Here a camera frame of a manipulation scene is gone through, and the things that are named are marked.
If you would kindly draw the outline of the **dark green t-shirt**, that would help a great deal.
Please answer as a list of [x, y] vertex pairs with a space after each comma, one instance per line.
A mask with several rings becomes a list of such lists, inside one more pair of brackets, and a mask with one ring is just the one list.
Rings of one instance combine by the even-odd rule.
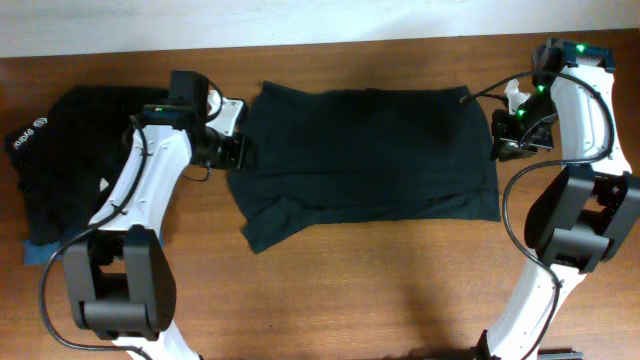
[[252, 160], [228, 176], [250, 249], [320, 224], [499, 221], [492, 138], [468, 92], [265, 83], [240, 126]]

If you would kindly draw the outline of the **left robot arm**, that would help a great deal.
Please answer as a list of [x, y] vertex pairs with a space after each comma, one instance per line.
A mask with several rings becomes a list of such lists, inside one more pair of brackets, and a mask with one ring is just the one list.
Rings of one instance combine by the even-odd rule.
[[177, 287], [161, 245], [163, 218], [184, 170], [243, 168], [250, 155], [236, 130], [247, 111], [206, 76], [174, 71], [168, 96], [131, 117], [128, 159], [85, 230], [55, 252], [76, 326], [95, 352], [134, 359], [196, 359], [174, 321]]

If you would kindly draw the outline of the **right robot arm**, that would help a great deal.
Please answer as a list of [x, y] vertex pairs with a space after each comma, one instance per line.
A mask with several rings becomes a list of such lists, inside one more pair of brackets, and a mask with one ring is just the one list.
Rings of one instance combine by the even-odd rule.
[[563, 302], [612, 259], [639, 218], [639, 179], [624, 156], [612, 106], [615, 63], [609, 49], [550, 38], [527, 71], [535, 91], [523, 93], [518, 75], [502, 81], [505, 107], [492, 115], [491, 157], [526, 158], [554, 146], [560, 128], [562, 157], [516, 173], [507, 183], [501, 215], [518, 180], [548, 166], [559, 174], [531, 206], [524, 238], [527, 257], [505, 310], [474, 348], [477, 359], [540, 359], [540, 344]]

